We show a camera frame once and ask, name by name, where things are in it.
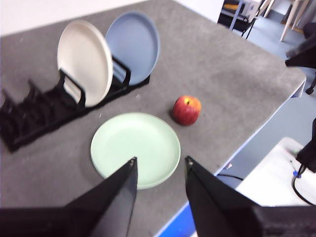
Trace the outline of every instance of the white box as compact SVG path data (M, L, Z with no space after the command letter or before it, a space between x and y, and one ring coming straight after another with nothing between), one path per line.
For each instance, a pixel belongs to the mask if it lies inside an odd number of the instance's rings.
M245 7L241 14L246 16L251 22L259 10L261 0L244 0L243 3Z

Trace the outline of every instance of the cable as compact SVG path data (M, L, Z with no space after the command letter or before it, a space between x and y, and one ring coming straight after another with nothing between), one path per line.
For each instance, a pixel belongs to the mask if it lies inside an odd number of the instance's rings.
M303 172L305 171L306 167L302 164L301 167L298 170L298 174L296 176L293 177L292 180L292 188L294 190L294 192L296 193L296 195L303 200L304 202L308 203L309 205L315 206L315 204L311 203L310 201L308 201L306 198L304 198L296 189L295 187L295 180L297 177L299 177L301 174L303 174Z
M229 174L218 174L217 176L231 177L231 178L235 178L235 179L239 179L239 180L243 181L243 178L240 178L240 177L234 176L234 175L229 175Z

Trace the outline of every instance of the dish rack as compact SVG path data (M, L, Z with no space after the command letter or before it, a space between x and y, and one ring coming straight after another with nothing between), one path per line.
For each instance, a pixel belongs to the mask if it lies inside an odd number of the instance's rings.
M63 70L59 70L60 79L57 85L45 93L29 80L30 91L19 104L16 104L3 90L5 101L0 108L0 136L9 150L13 152L67 122L149 83L150 75L137 85L129 85L131 70L117 58L112 58L126 71L124 81L120 82L113 76L109 92L93 107L85 107L84 89ZM80 90L81 97L78 103L65 91L65 79L69 79Z

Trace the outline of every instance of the apple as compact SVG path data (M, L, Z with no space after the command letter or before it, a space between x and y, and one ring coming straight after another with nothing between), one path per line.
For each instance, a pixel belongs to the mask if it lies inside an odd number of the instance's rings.
M191 125L198 119L201 108L201 102L197 98L183 95L174 103L172 116L181 125Z

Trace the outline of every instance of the gray table surface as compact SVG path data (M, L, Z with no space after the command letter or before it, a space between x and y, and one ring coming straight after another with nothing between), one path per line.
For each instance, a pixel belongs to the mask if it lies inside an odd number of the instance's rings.
M157 25L161 52L148 85L10 153L1 144L1 205L65 205L102 181L90 160L97 128L121 113L144 112L170 124L181 160L164 183L137 193L129 236L153 236L187 201L184 161L215 172L305 81L276 56L170 0L150 0L82 19L106 33L121 13L139 10ZM58 81L56 49L69 21L1 38L1 86L16 101L32 78L45 91ZM189 94L202 103L198 121L176 124L169 110Z

